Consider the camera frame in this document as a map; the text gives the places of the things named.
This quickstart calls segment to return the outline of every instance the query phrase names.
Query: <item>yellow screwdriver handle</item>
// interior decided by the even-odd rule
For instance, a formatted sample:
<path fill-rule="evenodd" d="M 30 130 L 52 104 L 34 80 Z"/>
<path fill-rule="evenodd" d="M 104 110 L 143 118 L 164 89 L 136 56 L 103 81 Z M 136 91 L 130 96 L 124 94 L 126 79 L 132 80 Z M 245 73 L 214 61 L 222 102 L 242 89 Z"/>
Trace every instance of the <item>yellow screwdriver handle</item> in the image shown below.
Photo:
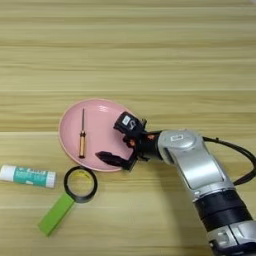
<path fill-rule="evenodd" d="M 80 133 L 80 149 L 79 149 L 79 158 L 85 158 L 85 131 Z"/>

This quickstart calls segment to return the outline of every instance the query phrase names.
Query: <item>black cable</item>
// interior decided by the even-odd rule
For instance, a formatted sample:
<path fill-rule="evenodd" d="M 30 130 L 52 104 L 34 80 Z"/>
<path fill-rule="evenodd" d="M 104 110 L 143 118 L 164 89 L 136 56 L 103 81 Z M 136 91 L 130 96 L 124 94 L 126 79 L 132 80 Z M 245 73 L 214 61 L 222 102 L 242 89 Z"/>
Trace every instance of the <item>black cable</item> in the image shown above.
<path fill-rule="evenodd" d="M 252 180 L 254 177 L 256 177 L 256 157 L 249 150 L 247 150 L 241 146 L 237 146 L 233 143 L 220 140 L 219 138 L 212 139 L 212 138 L 208 138 L 208 137 L 203 137 L 203 140 L 205 142 L 213 142 L 213 143 L 221 144 L 226 147 L 232 148 L 233 150 L 239 152 L 240 154 L 244 155 L 247 159 L 250 160 L 250 162 L 253 165 L 253 169 L 250 172 L 248 172 L 247 174 L 245 174 L 244 176 L 242 176 L 241 178 L 239 178 L 238 180 L 236 180 L 234 182 L 235 186 L 247 183 L 250 180 Z"/>

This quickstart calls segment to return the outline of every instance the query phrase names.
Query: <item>glue stick cap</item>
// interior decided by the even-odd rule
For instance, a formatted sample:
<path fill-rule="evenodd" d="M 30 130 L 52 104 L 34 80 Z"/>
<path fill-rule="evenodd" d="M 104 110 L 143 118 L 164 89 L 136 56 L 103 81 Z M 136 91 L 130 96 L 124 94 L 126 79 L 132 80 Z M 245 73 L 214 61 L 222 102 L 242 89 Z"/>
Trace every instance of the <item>glue stick cap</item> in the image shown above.
<path fill-rule="evenodd" d="M 55 172 L 48 172 L 46 178 L 46 187 L 54 188 L 56 183 L 56 173 Z"/>

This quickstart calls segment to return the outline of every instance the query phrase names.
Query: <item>glue stick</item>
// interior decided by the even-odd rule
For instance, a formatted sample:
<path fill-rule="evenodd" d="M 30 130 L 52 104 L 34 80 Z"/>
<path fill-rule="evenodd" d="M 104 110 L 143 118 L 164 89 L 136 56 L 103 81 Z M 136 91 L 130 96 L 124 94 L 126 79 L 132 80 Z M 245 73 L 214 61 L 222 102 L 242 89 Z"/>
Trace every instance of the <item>glue stick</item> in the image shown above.
<path fill-rule="evenodd" d="M 56 173 L 26 167 L 3 165 L 0 180 L 54 188 Z"/>

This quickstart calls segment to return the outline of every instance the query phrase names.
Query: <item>screwdriver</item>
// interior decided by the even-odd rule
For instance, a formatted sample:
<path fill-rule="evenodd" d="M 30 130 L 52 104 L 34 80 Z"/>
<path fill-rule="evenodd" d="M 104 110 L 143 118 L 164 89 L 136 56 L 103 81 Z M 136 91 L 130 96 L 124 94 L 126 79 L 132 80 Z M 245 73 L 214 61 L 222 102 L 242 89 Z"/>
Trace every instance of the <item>screwdriver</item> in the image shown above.
<path fill-rule="evenodd" d="M 85 158 L 85 130 L 84 130 L 84 109 L 82 112 L 82 130 L 80 132 L 79 158 Z"/>

